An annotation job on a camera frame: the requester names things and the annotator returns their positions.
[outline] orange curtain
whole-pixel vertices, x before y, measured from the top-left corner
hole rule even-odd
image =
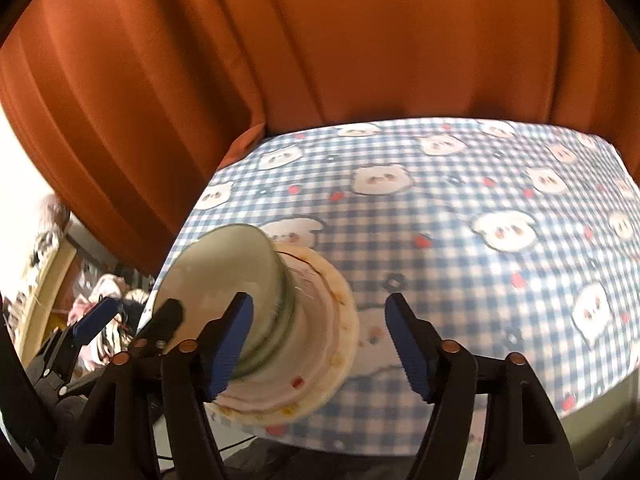
[[[640,56],[603,0],[35,0],[0,101],[101,241],[159,269],[265,133],[411,116],[553,123],[640,178]]]

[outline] table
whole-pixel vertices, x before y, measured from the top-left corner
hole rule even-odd
[[[314,248],[356,299],[351,377],[303,420],[240,429],[313,449],[413,454],[431,408],[399,366],[387,295],[402,292],[473,353],[522,352],[557,412],[573,412],[638,365],[638,197],[611,145],[566,128],[424,118],[285,134],[213,176],[156,288],[185,247],[225,224]]]

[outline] black cable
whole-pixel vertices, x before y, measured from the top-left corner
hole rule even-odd
[[[226,451],[227,449],[231,449],[233,447],[240,446],[241,444],[244,444],[245,442],[249,442],[250,440],[253,440],[254,438],[256,438],[256,435],[248,436],[247,438],[245,438],[243,440],[240,440],[239,442],[236,442],[235,444],[231,444],[230,446],[225,446],[222,449],[219,449],[218,451],[220,453],[222,453],[223,451]],[[164,456],[164,455],[158,455],[158,458],[161,458],[162,460],[172,460],[172,461],[174,459],[172,456]]]

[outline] curtain fold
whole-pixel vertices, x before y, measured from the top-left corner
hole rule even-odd
[[[639,97],[640,56],[603,0],[34,0],[0,50],[34,164],[151,273],[266,129],[552,123],[610,140],[638,179]]]

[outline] white cartoon animal print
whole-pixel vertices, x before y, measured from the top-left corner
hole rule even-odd
[[[297,146],[287,146],[280,148],[274,152],[265,153],[258,163],[259,170],[272,170],[279,168],[285,164],[289,164],[294,160],[298,160],[302,156],[302,150]]]
[[[593,346],[613,319],[607,294],[600,283],[590,283],[580,291],[572,317],[589,346]]]
[[[341,126],[340,130],[338,130],[338,135],[340,137],[369,137],[381,131],[375,124],[355,123]]]
[[[614,178],[613,183],[618,188],[620,195],[622,195],[624,198],[636,198],[634,190],[624,178]]]
[[[585,148],[589,148],[590,150],[595,150],[597,148],[596,139],[593,136],[582,134],[580,132],[576,132],[578,142],[583,145]]]
[[[425,155],[451,155],[466,148],[464,142],[447,134],[419,137],[418,140]]]
[[[225,182],[224,184],[207,187],[196,202],[194,209],[202,211],[225,203],[231,197],[233,184],[233,182]]]
[[[640,341],[633,341],[631,343],[631,350],[629,351],[629,373],[633,372],[640,366]]]
[[[374,307],[361,310],[358,351],[350,376],[368,376],[384,368],[401,366],[396,347],[386,328],[385,309]]]
[[[269,222],[260,229],[274,242],[312,248],[316,244],[316,233],[324,230],[324,224],[314,218],[299,217]]]
[[[609,225],[622,240],[629,240],[634,235],[631,221],[622,211],[615,211],[609,216]]]
[[[533,181],[533,186],[542,193],[561,194],[568,189],[551,168],[527,168],[527,173]]]
[[[412,180],[400,164],[364,166],[353,175],[352,189],[361,195],[388,195],[411,186]]]
[[[500,139],[511,139],[516,133],[509,123],[504,121],[479,120],[480,129],[489,135],[499,137]]]
[[[563,164],[573,164],[578,160],[578,156],[562,144],[553,144],[547,147],[551,154]]]
[[[516,253],[532,246],[538,240],[531,227],[536,221],[522,211],[498,211],[477,218],[473,231],[484,238],[484,243],[497,251]]]

